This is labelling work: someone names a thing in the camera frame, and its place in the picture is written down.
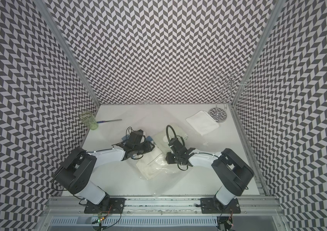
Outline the blue and beige towel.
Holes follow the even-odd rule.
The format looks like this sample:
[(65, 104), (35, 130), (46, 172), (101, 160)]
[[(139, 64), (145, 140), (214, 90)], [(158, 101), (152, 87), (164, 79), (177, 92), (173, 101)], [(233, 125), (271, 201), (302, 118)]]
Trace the blue and beige towel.
[(145, 141), (152, 142), (153, 139), (150, 136), (148, 136), (146, 138), (145, 136), (142, 136), (142, 135), (130, 134), (129, 136), (125, 136), (121, 143), (124, 145), (126, 145), (126, 144), (140, 145), (140, 144), (144, 143)]

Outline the clear plastic vacuum bag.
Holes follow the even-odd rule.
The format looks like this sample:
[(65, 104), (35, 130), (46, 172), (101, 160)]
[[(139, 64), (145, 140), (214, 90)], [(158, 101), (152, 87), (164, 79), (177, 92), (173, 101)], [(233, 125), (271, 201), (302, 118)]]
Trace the clear plastic vacuum bag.
[(206, 167), (178, 167), (165, 160), (169, 151), (165, 128), (171, 125), (187, 134), (186, 146), (201, 148), (203, 140), (186, 118), (204, 110), (202, 105), (109, 105), (101, 106), (100, 119), (116, 119), (101, 126), (109, 143), (117, 143), (132, 127), (150, 135), (155, 148), (140, 160), (112, 162), (95, 171), (96, 182), (112, 195), (210, 195), (217, 180)]

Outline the white towel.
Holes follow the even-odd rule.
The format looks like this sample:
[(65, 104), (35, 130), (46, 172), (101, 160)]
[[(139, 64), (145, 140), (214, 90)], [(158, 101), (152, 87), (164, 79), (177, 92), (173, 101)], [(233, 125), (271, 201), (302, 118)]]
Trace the white towel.
[(157, 147), (151, 152), (144, 154), (136, 163), (137, 169), (146, 180), (150, 180), (162, 171), (167, 170), (167, 166), (165, 155)]

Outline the white cloth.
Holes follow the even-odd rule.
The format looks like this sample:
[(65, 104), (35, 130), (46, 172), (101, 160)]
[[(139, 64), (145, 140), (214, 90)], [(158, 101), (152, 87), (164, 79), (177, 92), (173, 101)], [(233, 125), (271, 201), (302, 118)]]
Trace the white cloth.
[(199, 111), (186, 118), (187, 123), (201, 136), (209, 134), (220, 127), (206, 111)]

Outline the pale green towel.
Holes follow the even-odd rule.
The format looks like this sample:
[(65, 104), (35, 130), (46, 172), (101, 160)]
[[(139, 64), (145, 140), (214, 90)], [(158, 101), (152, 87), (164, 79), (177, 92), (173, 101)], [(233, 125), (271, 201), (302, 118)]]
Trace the pale green towel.
[[(180, 141), (181, 141), (180, 137), (182, 137), (184, 141), (188, 139), (188, 135), (180, 126), (178, 126), (177, 124), (173, 124), (171, 125), (171, 127), (174, 129)], [(163, 129), (163, 131), (157, 133), (152, 137), (155, 146), (158, 147), (164, 155), (172, 151), (171, 148), (169, 147), (169, 139), (172, 139), (175, 136), (174, 132), (170, 128), (168, 129), (168, 134), (169, 134), (169, 138), (167, 137), (166, 129)]]

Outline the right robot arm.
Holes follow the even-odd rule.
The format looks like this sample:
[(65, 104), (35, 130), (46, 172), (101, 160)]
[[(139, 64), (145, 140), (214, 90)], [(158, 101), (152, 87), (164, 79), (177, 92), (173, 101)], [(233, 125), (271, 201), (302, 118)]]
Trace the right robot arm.
[(178, 138), (170, 139), (168, 146), (171, 149), (166, 155), (168, 164), (177, 164), (180, 170), (183, 166), (186, 166), (185, 170), (189, 167), (204, 167), (215, 172), (222, 186), (214, 196), (214, 204), (221, 208), (241, 196), (254, 177), (252, 168), (230, 148), (218, 153), (207, 153), (186, 148), (185, 143)]

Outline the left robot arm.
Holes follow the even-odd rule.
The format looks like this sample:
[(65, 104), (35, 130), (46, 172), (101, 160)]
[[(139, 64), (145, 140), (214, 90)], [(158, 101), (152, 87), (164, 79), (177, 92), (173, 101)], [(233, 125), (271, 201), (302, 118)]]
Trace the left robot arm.
[(139, 160), (154, 148), (153, 139), (147, 137), (143, 130), (132, 130), (124, 140), (108, 149), (87, 151), (77, 147), (60, 164), (52, 183), (60, 184), (72, 195), (78, 194), (88, 202), (100, 205), (109, 195), (92, 182), (90, 178), (93, 171), (112, 162)]

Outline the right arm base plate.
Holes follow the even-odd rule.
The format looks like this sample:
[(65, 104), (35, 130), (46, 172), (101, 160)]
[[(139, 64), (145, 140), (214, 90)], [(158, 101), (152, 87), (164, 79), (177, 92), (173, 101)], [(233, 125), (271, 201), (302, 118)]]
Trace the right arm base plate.
[(232, 199), (227, 205), (223, 205), (216, 198), (201, 198), (200, 208), (202, 214), (240, 214), (240, 205), (236, 198)]

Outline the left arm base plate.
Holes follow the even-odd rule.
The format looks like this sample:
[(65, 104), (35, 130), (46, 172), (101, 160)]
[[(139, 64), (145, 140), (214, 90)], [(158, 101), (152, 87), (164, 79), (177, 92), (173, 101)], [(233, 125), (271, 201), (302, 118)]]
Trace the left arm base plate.
[(87, 200), (85, 205), (85, 214), (121, 214), (125, 207), (125, 198), (104, 198), (98, 205)]

